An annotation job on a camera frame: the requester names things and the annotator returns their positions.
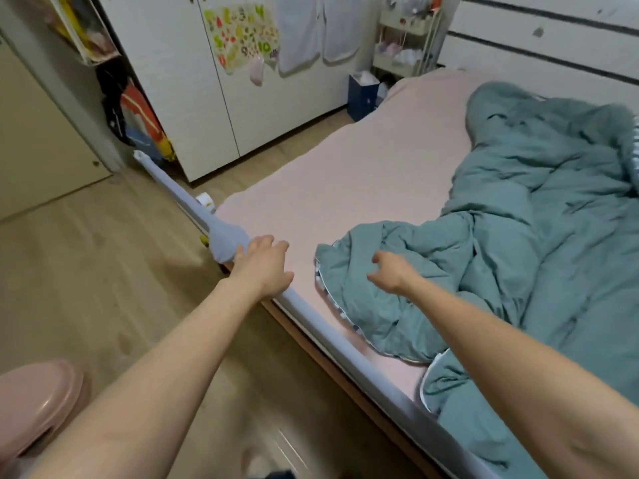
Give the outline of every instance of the navy blue trash bin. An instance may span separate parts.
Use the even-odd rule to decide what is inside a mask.
[[[352,75],[348,77],[348,106],[346,111],[354,121],[363,119],[375,110],[378,88],[379,83],[360,85],[355,77]]]

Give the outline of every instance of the forearm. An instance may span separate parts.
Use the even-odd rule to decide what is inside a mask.
[[[162,478],[257,295],[223,280],[76,419],[32,479]]]
[[[598,378],[494,315],[413,279],[407,297],[551,477],[636,476],[639,410]]]

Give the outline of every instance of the headboard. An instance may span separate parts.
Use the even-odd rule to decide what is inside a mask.
[[[461,0],[438,64],[639,113],[639,0]]]

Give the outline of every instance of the hand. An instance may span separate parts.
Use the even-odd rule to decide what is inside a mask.
[[[273,235],[255,237],[247,252],[238,245],[230,279],[241,281],[244,286],[254,286],[258,301],[282,294],[293,281],[292,272],[284,272],[284,257],[288,242],[275,245]]]
[[[372,256],[372,263],[379,264],[379,269],[368,274],[368,280],[391,294],[405,296],[410,283],[420,278],[415,268],[396,253],[378,250]]]

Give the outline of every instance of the fitted sheet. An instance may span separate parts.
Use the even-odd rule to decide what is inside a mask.
[[[466,101],[490,79],[447,69],[404,79],[377,111],[231,195],[216,211],[251,237],[274,234],[289,241],[286,269],[295,272],[293,289],[413,400],[419,400],[424,367],[376,353],[339,317],[316,285],[315,248],[365,222],[437,218],[452,174],[470,151]]]

